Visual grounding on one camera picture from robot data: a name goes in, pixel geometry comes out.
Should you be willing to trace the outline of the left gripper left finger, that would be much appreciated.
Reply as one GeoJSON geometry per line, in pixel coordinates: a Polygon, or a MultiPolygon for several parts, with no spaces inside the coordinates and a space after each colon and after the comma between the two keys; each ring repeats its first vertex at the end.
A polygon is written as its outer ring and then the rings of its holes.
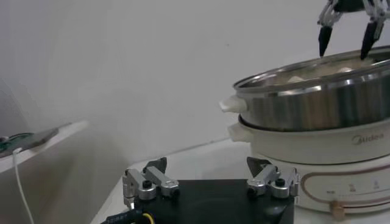
{"type": "Polygon", "coordinates": [[[122,175],[123,201],[132,208],[135,200],[149,202],[158,195],[175,200],[180,196],[178,180],[165,175],[168,165],[167,157],[149,161],[141,171],[126,169],[122,175]]]}

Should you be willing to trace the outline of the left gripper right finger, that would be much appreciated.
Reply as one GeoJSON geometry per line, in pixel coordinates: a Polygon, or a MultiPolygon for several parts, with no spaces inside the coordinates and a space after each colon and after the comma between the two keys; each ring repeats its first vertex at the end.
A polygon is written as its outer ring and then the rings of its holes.
{"type": "Polygon", "coordinates": [[[299,194],[299,174],[295,168],[280,169],[266,159],[247,157],[252,178],[247,180],[247,194],[257,198],[270,192],[279,199],[296,197],[299,194]]]}

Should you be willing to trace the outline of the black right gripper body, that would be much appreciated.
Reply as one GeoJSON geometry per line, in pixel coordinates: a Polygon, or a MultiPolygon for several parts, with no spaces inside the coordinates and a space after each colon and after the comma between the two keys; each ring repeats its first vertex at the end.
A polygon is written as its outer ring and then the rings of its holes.
{"type": "Polygon", "coordinates": [[[336,12],[360,12],[365,10],[362,0],[337,0],[334,11],[336,12]]]}

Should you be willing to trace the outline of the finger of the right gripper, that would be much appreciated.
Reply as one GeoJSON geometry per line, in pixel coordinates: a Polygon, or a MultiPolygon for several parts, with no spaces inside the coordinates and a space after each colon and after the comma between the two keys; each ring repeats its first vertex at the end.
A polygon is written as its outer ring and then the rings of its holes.
{"type": "Polygon", "coordinates": [[[338,0],[328,0],[321,13],[317,24],[320,25],[321,29],[318,36],[319,42],[319,56],[322,58],[328,47],[331,34],[333,31],[333,25],[339,21],[342,16],[342,12],[335,10],[338,5],[338,0]]]}
{"type": "Polygon", "coordinates": [[[362,0],[362,2],[369,16],[360,54],[360,59],[364,60],[373,45],[380,39],[385,21],[389,19],[389,1],[386,1],[386,4],[382,0],[362,0]]]}

